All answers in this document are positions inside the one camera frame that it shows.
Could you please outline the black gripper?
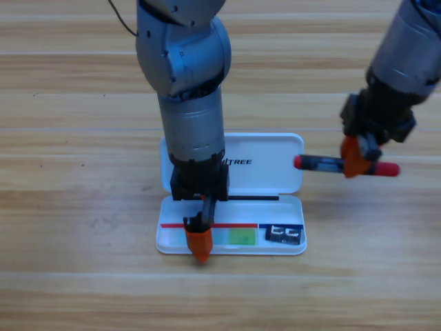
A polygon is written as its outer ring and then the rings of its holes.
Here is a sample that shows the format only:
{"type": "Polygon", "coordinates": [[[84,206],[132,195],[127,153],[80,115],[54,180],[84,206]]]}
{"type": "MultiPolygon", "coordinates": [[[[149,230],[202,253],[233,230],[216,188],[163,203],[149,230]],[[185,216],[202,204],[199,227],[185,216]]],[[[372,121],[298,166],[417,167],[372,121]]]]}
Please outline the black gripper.
{"type": "Polygon", "coordinates": [[[347,179],[364,174],[377,161],[380,146],[390,140],[402,143],[416,126],[414,94],[390,88],[366,88],[351,94],[340,113],[346,137],[340,146],[347,179]]]}
{"type": "Polygon", "coordinates": [[[203,200],[202,210],[193,217],[184,217],[187,247],[199,263],[205,263],[213,248],[211,225],[218,201],[229,199],[229,166],[220,159],[176,164],[170,180],[175,201],[203,200]]]}

